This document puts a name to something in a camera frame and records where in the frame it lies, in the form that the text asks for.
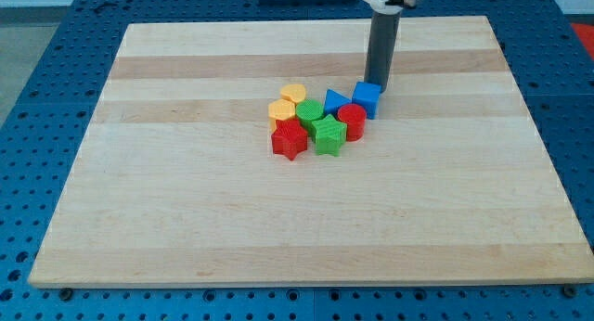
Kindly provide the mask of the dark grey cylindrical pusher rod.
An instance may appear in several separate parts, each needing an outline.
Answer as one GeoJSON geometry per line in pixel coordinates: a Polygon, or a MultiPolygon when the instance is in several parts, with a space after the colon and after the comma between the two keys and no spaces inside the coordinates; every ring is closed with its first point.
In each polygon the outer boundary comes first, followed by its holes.
{"type": "Polygon", "coordinates": [[[371,18],[364,81],[378,85],[382,93],[390,77],[400,18],[400,12],[374,12],[371,18]]]}

